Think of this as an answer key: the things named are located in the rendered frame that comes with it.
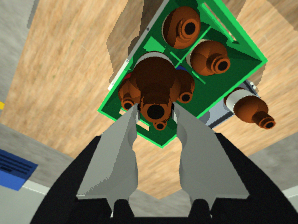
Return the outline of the grey rectangular tray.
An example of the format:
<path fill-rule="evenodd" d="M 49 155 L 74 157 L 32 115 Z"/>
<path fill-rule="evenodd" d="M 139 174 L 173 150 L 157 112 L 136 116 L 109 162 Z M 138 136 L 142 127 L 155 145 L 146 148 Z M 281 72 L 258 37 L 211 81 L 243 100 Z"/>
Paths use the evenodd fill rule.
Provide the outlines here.
<path fill-rule="evenodd" d="M 257 94 L 255 89 L 252 87 L 250 82 L 246 79 L 236 88 L 241 87 L 251 92 L 255 96 L 260 96 Z M 222 124 L 235 114 L 224 104 L 224 98 L 220 100 L 216 105 L 209 109 L 205 114 L 203 114 L 199 120 L 206 124 L 211 129 L 214 129 L 218 125 Z"/>

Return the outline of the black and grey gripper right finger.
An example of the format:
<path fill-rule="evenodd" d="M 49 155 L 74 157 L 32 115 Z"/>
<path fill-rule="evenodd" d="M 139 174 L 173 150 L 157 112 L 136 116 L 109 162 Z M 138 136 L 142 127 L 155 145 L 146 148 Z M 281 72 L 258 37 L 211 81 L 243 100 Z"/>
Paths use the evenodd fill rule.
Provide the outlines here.
<path fill-rule="evenodd" d="M 171 115 L 182 143 L 180 185 L 191 207 L 204 199 L 212 217 L 234 224 L 298 224 L 298 212 L 277 185 L 222 133 L 176 102 Z"/>

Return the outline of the green crate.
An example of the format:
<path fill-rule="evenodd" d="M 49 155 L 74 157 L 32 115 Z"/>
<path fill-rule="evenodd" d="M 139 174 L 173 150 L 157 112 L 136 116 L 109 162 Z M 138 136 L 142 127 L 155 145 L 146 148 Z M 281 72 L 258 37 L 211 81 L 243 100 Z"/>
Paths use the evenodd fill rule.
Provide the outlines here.
<path fill-rule="evenodd" d="M 237 41 L 230 36 L 205 6 L 204 2 Z M 171 47 L 164 41 L 161 34 L 164 19 L 169 13 L 180 6 L 192 7 L 197 11 L 201 20 L 201 30 L 198 38 L 191 46 L 185 49 L 175 49 Z M 226 72 L 203 76 L 198 74 L 187 64 L 185 57 L 201 39 L 218 41 L 226 47 L 230 60 L 230 67 Z M 126 112 L 118 97 L 119 86 L 125 76 L 133 71 L 138 59 L 149 51 L 164 53 L 171 60 L 175 68 L 177 68 L 178 65 L 182 65 L 194 78 L 195 89 L 191 101 L 181 103 L 177 100 L 176 103 L 198 119 L 268 61 L 221 0 L 169 0 L 98 108 L 98 112 L 113 121 L 116 121 L 122 116 L 122 114 L 119 113 L 121 109 Z M 149 126 L 149 131 L 136 124 L 137 134 L 160 148 L 164 148 L 177 137 L 177 123 L 172 119 L 172 115 L 163 130 L 157 130 L 152 122 L 144 118 L 141 112 L 139 121 Z"/>

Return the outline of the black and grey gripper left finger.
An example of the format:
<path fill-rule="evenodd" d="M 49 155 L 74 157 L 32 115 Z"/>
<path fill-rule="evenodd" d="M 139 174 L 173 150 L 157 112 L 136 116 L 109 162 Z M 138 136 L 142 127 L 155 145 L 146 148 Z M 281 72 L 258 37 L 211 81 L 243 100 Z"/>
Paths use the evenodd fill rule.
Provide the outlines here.
<path fill-rule="evenodd" d="M 64 170 L 45 195 L 30 224 L 91 224 L 111 217 L 114 203 L 138 187 L 135 103 L 94 139 Z M 135 123 L 136 122 L 136 123 Z"/>

